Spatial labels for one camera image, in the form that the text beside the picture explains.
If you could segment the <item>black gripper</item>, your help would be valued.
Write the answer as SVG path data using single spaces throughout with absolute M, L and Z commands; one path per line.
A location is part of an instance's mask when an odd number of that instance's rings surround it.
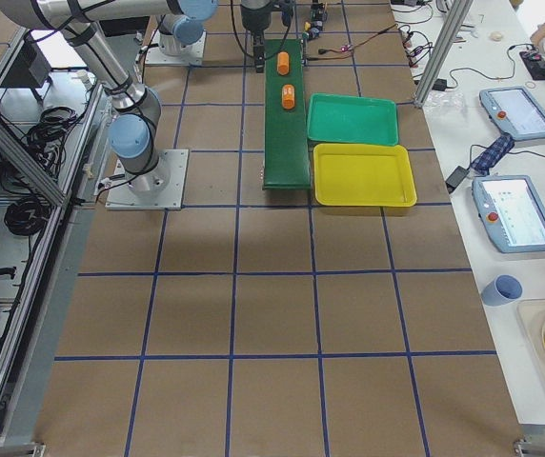
M 293 21 L 293 0 L 279 0 L 279 10 L 283 25 Z M 241 21 L 245 30 L 252 34 L 252 55 L 257 73 L 263 73 L 266 62 L 265 30 L 272 21 L 273 2 L 271 0 L 242 0 L 240 3 Z

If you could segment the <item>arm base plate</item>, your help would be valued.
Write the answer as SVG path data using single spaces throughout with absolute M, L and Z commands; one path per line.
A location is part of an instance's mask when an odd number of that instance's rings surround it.
M 198 41 L 183 45 L 172 35 L 161 35 L 157 31 L 145 54 L 147 66 L 200 67 L 203 63 L 207 33 L 203 31 Z
M 148 174 L 134 178 L 130 184 L 119 180 L 106 195 L 109 210 L 180 210 L 183 203 L 186 172 L 189 161 L 187 149 L 158 151 L 157 167 Z

